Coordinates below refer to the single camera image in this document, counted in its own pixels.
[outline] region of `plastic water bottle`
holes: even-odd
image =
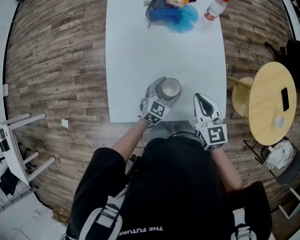
[[[213,22],[226,9],[229,0],[214,0],[204,13],[204,17]]]

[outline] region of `blue fabric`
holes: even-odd
[[[153,22],[164,21],[173,32],[186,33],[194,28],[199,14],[195,7],[186,5],[176,9],[153,9],[149,11],[148,17]]]
[[[197,9],[191,5],[186,5],[183,8],[176,9],[176,11],[181,12],[181,19],[179,22],[165,21],[168,28],[177,33],[191,31],[195,27],[194,23],[199,19]]]
[[[153,9],[148,17],[153,22],[164,21],[178,23],[181,19],[181,11],[177,9]]]

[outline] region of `wooden floor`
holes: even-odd
[[[34,182],[46,204],[69,210],[94,150],[111,147],[130,127],[109,121],[107,0],[31,0],[25,5],[20,6],[19,12],[24,11],[14,22],[7,54],[8,116],[46,113],[46,120],[18,128],[17,138],[39,152],[37,165],[56,157]],[[281,0],[229,0],[221,27],[227,74],[234,77],[253,77],[262,65],[274,60],[265,41],[279,49],[292,38]],[[253,139],[247,119],[234,112],[232,88],[228,82],[226,152],[245,186],[259,180],[264,183],[270,207],[275,209],[289,200],[289,187],[300,183],[300,175],[291,186],[280,186],[254,159],[243,143]],[[300,93],[297,99],[287,136],[300,150]],[[62,119],[69,120],[68,129],[61,126]],[[280,229],[285,219],[275,216],[274,235],[284,239],[296,226]]]

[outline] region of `white wall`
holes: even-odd
[[[6,120],[2,91],[3,62],[16,7],[16,0],[0,0],[0,122]],[[2,163],[0,176],[7,168],[5,161]],[[41,205],[36,196],[31,194],[0,215],[0,240],[58,240],[66,229],[53,221],[51,216],[52,211]]]

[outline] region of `black t-shirt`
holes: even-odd
[[[94,152],[73,200],[71,225],[77,238],[90,213],[125,187],[125,166],[113,149]],[[131,179],[117,239],[230,239],[235,231],[230,200],[210,153],[198,141],[154,139]]]

